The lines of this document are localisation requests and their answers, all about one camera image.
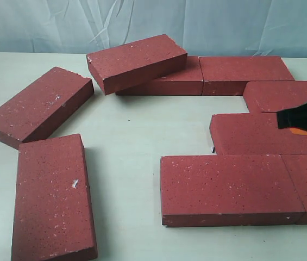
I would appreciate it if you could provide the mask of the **red brick under tilted one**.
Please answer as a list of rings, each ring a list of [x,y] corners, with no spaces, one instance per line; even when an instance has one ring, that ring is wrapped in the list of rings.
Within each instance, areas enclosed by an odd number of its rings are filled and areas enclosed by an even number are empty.
[[[119,96],[199,96],[203,92],[204,78],[198,56],[188,56],[186,67],[176,73],[157,78],[122,91]]]

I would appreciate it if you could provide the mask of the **white wrinkled backdrop curtain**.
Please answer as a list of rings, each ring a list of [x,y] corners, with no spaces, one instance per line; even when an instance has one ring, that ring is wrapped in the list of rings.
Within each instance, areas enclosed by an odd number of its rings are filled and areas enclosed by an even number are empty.
[[[190,55],[307,57],[307,1],[0,1],[0,52],[86,54],[160,34]]]

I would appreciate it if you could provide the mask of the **large red brick front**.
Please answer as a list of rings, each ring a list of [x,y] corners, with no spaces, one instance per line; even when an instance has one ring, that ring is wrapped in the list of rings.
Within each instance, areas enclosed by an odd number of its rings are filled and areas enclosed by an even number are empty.
[[[279,155],[164,156],[160,191],[167,227],[290,225],[305,214]]]

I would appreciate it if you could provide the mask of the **red brick right edge row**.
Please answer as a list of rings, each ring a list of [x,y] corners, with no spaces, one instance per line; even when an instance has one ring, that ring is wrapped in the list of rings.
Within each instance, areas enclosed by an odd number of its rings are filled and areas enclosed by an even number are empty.
[[[307,103],[307,81],[258,81],[246,84],[243,98],[250,113],[274,113]]]

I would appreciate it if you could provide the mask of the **red brick with white mark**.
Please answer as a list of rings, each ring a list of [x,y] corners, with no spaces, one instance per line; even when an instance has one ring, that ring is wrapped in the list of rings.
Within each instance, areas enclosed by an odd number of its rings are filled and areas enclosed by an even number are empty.
[[[98,257],[84,146],[79,134],[18,149],[12,260]]]

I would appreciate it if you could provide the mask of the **red brick back row right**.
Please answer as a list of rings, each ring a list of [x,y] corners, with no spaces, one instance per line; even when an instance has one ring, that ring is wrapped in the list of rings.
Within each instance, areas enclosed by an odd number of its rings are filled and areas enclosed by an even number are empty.
[[[241,96],[253,81],[293,81],[279,56],[199,57],[203,96]]]

